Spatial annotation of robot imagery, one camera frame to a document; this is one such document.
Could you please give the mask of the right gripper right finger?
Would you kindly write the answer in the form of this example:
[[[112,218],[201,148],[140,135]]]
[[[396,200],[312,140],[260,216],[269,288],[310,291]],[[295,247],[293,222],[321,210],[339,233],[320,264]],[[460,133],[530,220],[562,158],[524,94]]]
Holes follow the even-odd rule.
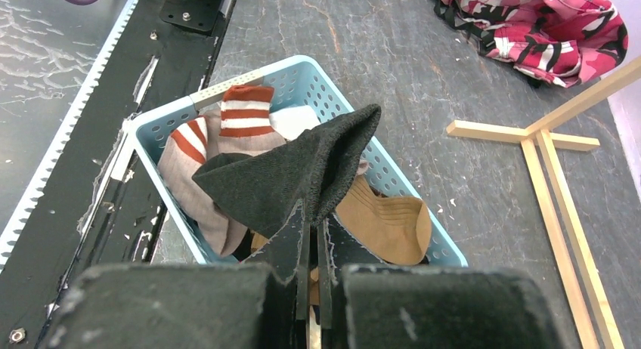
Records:
[[[317,229],[324,348],[562,348],[537,284],[504,267],[379,261],[329,217]]]

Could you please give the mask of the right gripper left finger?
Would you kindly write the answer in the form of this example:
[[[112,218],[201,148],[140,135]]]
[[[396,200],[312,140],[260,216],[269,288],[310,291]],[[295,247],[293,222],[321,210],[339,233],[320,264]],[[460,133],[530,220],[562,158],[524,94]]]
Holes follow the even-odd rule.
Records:
[[[69,287],[47,348],[305,348],[308,224],[285,224],[239,264],[105,264]]]

